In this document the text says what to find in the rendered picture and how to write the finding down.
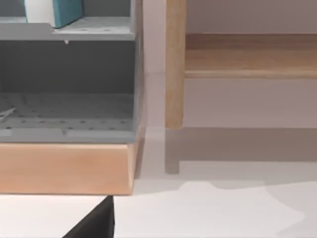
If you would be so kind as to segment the grey pierced drawer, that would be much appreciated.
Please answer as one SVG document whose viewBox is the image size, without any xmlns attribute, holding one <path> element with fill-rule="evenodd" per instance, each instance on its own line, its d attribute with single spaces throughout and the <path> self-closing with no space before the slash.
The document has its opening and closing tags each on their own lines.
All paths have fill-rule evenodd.
<svg viewBox="0 0 317 238">
<path fill-rule="evenodd" d="M 131 143 L 134 97 L 0 93 L 1 143 Z"/>
</svg>

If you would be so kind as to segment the pale wooden drawer front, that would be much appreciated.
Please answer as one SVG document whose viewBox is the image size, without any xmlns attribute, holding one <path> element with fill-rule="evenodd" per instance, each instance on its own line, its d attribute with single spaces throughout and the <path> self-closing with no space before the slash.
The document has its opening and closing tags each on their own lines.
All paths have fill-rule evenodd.
<svg viewBox="0 0 317 238">
<path fill-rule="evenodd" d="M 0 193 L 130 195 L 145 132 L 128 144 L 0 143 Z"/>
</svg>

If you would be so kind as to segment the open wooden shelf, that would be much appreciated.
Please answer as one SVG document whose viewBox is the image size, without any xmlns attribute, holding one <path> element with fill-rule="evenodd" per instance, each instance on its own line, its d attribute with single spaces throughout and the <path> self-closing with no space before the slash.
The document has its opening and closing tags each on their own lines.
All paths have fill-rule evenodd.
<svg viewBox="0 0 317 238">
<path fill-rule="evenodd" d="M 187 34 L 186 0 L 166 0 L 165 126 L 180 129 L 186 78 L 317 79 L 317 34 Z"/>
</svg>

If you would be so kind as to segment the grey cabinet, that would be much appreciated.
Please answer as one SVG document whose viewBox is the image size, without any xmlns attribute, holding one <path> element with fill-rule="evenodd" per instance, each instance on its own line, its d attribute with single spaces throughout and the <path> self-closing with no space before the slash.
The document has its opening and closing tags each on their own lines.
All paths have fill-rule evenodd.
<svg viewBox="0 0 317 238">
<path fill-rule="evenodd" d="M 83 0 L 56 29 L 28 23 L 24 0 L 0 0 L 0 93 L 132 95 L 143 84 L 143 0 Z"/>
</svg>

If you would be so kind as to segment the teal and white book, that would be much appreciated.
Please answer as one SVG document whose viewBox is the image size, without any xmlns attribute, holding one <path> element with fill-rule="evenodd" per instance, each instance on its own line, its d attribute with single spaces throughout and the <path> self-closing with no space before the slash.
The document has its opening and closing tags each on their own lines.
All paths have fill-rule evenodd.
<svg viewBox="0 0 317 238">
<path fill-rule="evenodd" d="M 83 0 L 24 0 L 28 23 L 62 28 L 83 17 Z"/>
</svg>

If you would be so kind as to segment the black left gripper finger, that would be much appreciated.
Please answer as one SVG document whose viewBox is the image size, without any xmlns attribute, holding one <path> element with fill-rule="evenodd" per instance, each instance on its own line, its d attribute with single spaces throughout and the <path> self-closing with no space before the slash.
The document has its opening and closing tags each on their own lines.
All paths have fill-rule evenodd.
<svg viewBox="0 0 317 238">
<path fill-rule="evenodd" d="M 114 238 L 113 196 L 107 196 L 62 238 Z"/>
</svg>

